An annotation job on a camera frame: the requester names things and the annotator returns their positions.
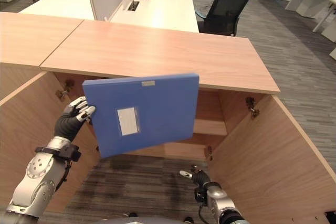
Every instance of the wooden countertop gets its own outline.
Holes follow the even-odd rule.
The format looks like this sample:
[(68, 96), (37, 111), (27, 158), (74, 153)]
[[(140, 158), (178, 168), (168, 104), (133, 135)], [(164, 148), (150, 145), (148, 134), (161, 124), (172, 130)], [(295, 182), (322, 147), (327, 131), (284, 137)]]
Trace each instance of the wooden countertop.
[(102, 77), (196, 72), (200, 86), (279, 93), (246, 38), (84, 20), (40, 65)]
[(246, 38), (0, 13), (0, 62), (99, 77), (196, 72), (200, 86), (279, 93)]
[(82, 19), (0, 12), (0, 62), (37, 68)]

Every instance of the cable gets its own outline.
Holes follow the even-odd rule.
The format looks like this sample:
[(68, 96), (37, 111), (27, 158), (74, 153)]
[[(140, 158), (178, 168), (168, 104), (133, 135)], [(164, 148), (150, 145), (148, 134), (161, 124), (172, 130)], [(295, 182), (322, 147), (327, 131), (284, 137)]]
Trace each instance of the cable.
[(199, 218), (201, 219), (201, 221), (204, 223), (204, 224), (209, 224), (209, 222), (207, 222), (203, 216), (201, 215), (201, 211), (202, 211), (202, 208), (203, 208), (203, 204), (200, 205), (200, 208), (198, 209), (198, 216)]

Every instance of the blue binder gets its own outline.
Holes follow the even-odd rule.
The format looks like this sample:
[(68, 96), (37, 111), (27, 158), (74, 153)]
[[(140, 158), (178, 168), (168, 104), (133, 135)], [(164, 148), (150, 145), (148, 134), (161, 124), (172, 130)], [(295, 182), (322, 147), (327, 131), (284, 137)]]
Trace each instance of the blue binder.
[(85, 81), (101, 156), (192, 137), (198, 81), (194, 73)]

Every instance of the gray carpet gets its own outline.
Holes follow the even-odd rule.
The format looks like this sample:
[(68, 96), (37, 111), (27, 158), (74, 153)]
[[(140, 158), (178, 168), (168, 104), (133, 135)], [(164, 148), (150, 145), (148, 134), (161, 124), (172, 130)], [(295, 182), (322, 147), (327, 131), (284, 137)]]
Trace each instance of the gray carpet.
[[(193, 1), (206, 14), (213, 0)], [(8, 5), (5, 11), (20, 11), (24, 5), (20, 4)], [(239, 21), (238, 36), (251, 40), (280, 87), (282, 102), (336, 171), (336, 61), (329, 56), (336, 44), (313, 33), (315, 24), (284, 10), (278, 0), (250, 0)], [(194, 186), (177, 175), (190, 163), (129, 155), (104, 159), (66, 212), (45, 213), (41, 222), (92, 223), (137, 211), (142, 216), (181, 220), (189, 215), (200, 223)]]

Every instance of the robot finger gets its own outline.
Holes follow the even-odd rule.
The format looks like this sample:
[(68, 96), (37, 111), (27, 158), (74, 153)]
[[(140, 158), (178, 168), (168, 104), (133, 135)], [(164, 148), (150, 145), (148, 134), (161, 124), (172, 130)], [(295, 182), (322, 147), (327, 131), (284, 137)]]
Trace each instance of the robot finger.
[(79, 122), (83, 122), (86, 119), (90, 118), (92, 116), (92, 114), (95, 112), (96, 107), (95, 106), (90, 106), (87, 107), (85, 110), (83, 110), (82, 112), (80, 112), (76, 118)]
[(72, 102), (70, 102), (69, 107), (77, 107), (83, 101), (86, 101), (86, 97), (79, 97), (79, 98), (73, 100)]
[(191, 173), (188, 173), (188, 172), (185, 172), (184, 170), (181, 170), (180, 171), (180, 174), (185, 177), (185, 178), (188, 178), (188, 179), (192, 179), (193, 178), (193, 175)]
[(76, 106), (76, 109), (79, 110), (80, 112), (83, 110), (83, 109), (86, 109), (88, 107), (88, 102), (85, 100), (81, 103), (79, 103), (77, 106)]

